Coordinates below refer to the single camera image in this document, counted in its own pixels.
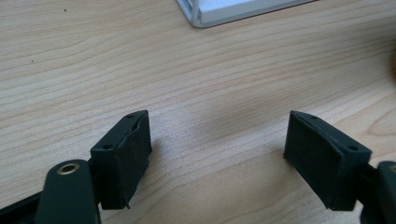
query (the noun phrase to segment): wooden table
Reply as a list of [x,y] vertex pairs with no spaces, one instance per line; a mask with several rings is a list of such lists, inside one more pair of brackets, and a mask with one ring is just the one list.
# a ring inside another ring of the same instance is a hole
[[104,223],[359,223],[282,157],[290,110],[396,161],[396,1],[323,0],[210,29],[176,1],[0,3],[1,207],[122,116],[150,115],[150,167]]

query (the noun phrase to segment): black plastic part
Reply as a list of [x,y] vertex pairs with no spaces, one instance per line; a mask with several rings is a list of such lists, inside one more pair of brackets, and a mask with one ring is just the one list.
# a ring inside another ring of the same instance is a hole
[[103,209],[122,209],[149,166],[149,112],[122,118],[92,149],[92,171],[100,174],[95,191]]
[[381,161],[378,165],[376,195],[387,223],[396,223],[396,162]]
[[353,210],[359,173],[366,168],[371,153],[324,120],[290,112],[284,156],[326,207]]
[[35,217],[36,224],[98,224],[90,166],[65,161],[49,170]]
[[376,194],[378,171],[371,165],[359,174],[356,188],[357,199],[364,205],[361,223],[386,223]]
[[0,210],[0,223],[33,224],[41,192]]

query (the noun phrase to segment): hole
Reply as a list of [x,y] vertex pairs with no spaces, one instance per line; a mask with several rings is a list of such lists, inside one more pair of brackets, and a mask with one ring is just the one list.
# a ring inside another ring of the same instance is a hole
[[70,175],[74,173],[79,168],[79,165],[76,163],[66,164],[63,167],[59,168],[59,175]]
[[349,146],[349,149],[354,150],[354,151],[359,150],[357,147],[353,147],[353,146]]
[[103,149],[111,149],[111,148],[113,148],[113,145],[104,145],[103,146]]

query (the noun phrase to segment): white object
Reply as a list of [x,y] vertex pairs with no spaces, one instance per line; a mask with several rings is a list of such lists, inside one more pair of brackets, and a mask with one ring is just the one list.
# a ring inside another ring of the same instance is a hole
[[229,21],[293,7],[314,0],[177,0],[187,20],[195,27]]

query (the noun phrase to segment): wood grain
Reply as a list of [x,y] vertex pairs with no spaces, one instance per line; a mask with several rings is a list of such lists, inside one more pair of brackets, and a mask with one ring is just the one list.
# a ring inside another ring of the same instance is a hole
[[104,223],[359,223],[282,158],[289,111],[396,161],[396,1],[332,0],[210,29],[176,1],[0,2],[0,206],[43,187],[122,116],[148,109],[153,154]]

